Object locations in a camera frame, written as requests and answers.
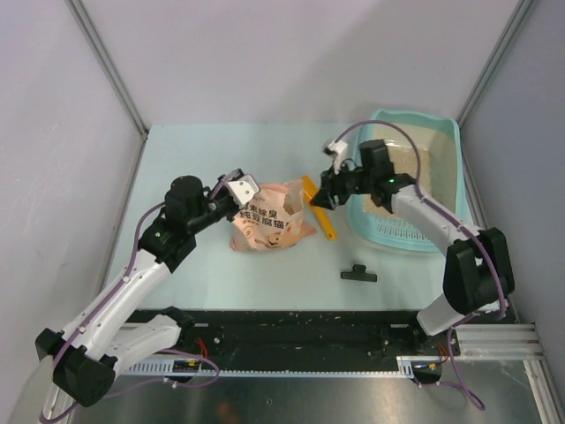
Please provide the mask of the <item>yellow plastic litter scoop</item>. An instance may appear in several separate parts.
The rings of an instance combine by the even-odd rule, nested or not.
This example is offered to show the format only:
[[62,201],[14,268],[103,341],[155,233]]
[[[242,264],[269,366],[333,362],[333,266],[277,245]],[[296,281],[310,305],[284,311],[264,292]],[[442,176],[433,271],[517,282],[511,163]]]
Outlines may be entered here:
[[311,204],[313,196],[318,192],[318,187],[313,183],[312,179],[308,175],[303,175],[301,179],[304,189],[305,204],[313,212],[326,239],[336,241],[337,233],[335,232],[335,228],[326,211],[323,208],[315,207]]

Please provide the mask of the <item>pink cat litter bag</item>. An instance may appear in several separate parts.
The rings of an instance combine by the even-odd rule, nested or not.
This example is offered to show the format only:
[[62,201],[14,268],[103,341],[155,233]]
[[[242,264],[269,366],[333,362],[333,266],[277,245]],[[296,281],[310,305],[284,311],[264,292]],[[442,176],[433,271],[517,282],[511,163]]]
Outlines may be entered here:
[[317,233],[305,220],[304,185],[300,179],[260,185],[260,192],[233,221],[234,251],[270,251],[295,246]]

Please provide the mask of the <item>black bag clip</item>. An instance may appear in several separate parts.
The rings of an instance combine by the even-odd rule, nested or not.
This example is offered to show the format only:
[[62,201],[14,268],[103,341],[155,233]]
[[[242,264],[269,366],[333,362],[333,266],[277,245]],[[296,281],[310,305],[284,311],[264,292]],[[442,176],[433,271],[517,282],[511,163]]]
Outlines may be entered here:
[[354,264],[351,269],[342,270],[340,272],[340,278],[343,280],[371,283],[378,281],[378,276],[375,273],[368,272],[366,265],[363,264]]

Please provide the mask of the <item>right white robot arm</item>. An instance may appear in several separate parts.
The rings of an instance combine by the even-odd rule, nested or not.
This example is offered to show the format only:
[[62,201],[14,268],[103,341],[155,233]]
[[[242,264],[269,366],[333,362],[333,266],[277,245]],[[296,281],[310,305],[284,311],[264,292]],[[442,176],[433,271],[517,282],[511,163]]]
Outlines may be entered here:
[[333,162],[321,173],[311,204],[335,209],[352,195],[368,195],[376,206],[419,230],[445,257],[442,293],[418,312],[418,326],[407,332],[408,346],[417,354],[428,354],[438,345],[440,333],[481,307],[498,303],[505,312],[515,280],[504,234],[466,224],[430,197],[414,177],[396,172],[384,140],[362,143],[361,164],[353,169],[345,162],[347,148],[343,140],[331,140],[323,148]]

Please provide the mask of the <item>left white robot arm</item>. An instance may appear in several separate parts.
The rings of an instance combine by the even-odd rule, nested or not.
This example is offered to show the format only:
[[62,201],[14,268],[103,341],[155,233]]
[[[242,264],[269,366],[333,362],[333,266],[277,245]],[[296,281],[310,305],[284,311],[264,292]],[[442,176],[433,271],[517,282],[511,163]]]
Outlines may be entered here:
[[194,176],[176,178],[163,201],[140,217],[130,259],[112,283],[59,331],[46,328],[37,336],[39,359],[52,360],[51,381],[74,406],[98,403],[124,371],[154,353],[193,347],[192,317],[175,307],[127,333],[120,329],[195,249],[200,232],[233,220],[259,191],[241,170],[220,176],[212,188]]

